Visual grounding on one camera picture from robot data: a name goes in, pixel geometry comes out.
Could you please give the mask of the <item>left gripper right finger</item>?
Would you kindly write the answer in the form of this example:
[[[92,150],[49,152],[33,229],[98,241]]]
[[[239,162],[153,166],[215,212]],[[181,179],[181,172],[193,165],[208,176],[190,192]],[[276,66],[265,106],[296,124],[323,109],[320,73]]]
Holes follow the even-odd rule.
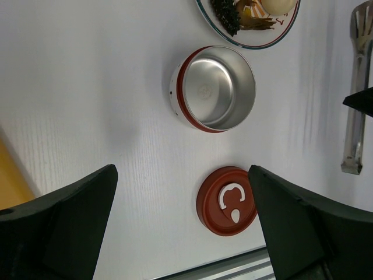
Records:
[[[248,178],[276,279],[372,279],[372,212],[260,166]]]

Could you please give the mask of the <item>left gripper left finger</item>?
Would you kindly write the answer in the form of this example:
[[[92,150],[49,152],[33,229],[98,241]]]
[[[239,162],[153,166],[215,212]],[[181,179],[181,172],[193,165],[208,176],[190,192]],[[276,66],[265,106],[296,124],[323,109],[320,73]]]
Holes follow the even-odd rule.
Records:
[[[92,279],[117,182],[108,164],[1,210],[1,279]]]

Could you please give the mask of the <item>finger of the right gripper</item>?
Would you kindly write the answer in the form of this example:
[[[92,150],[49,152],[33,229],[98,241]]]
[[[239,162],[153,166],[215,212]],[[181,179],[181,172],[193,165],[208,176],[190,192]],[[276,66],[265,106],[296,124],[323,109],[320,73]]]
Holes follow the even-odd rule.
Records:
[[[347,96],[343,104],[373,117],[373,87]]]

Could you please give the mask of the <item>metal food tongs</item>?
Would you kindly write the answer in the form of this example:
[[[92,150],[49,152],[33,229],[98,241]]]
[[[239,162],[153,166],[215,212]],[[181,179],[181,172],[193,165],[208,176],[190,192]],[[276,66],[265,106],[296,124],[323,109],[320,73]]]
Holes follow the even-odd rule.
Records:
[[[354,51],[351,94],[368,88],[372,56],[372,1],[356,6],[351,13],[350,38]],[[359,175],[363,168],[365,114],[350,108],[341,169]]]

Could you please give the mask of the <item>black seaweed piece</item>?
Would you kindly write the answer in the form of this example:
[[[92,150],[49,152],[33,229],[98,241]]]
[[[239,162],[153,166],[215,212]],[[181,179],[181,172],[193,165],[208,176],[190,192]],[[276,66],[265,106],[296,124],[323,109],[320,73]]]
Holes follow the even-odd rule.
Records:
[[[211,0],[210,4],[225,31],[235,36],[240,30],[240,16],[233,0]]]

